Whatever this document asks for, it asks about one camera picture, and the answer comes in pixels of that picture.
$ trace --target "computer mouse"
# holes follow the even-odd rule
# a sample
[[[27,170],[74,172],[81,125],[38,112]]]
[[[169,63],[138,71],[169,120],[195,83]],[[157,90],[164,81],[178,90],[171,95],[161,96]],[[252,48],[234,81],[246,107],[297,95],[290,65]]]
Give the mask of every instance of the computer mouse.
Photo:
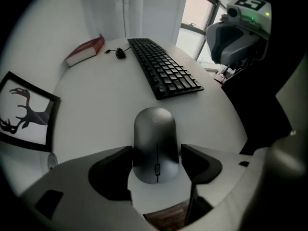
[[[170,181],[179,169],[175,120],[163,108],[142,110],[134,123],[133,170],[149,184]]]

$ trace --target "keyboard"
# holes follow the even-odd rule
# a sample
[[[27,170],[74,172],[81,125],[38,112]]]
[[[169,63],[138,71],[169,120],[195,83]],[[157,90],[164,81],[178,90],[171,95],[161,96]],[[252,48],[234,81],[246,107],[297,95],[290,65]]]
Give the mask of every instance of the keyboard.
[[[204,90],[184,66],[152,40],[132,38],[128,42],[157,100]]]

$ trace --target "picture frame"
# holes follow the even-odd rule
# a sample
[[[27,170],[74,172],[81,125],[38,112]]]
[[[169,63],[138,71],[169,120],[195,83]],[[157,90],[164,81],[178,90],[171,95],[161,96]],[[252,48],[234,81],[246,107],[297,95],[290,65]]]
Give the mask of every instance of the picture frame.
[[[60,101],[59,97],[9,71],[0,83],[0,140],[27,149],[52,152]]]

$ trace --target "book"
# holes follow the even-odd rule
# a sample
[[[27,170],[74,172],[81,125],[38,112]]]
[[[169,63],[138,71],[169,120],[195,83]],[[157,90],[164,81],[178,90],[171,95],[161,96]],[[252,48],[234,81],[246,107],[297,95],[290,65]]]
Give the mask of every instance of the book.
[[[105,39],[103,37],[99,37],[85,42],[82,45],[78,46],[76,49],[74,49],[73,52],[70,53],[64,61],[67,62],[69,67],[71,67],[90,57],[96,56],[104,43]]]

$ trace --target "cable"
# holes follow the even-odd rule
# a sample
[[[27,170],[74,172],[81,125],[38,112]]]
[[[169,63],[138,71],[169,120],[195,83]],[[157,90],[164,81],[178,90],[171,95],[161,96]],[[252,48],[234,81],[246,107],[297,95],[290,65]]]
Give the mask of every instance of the cable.
[[[123,59],[123,58],[126,58],[126,55],[125,55],[125,51],[122,50],[121,48],[117,48],[116,50],[106,50],[105,53],[109,53],[111,51],[115,51],[115,54],[116,54],[116,57],[117,59]]]

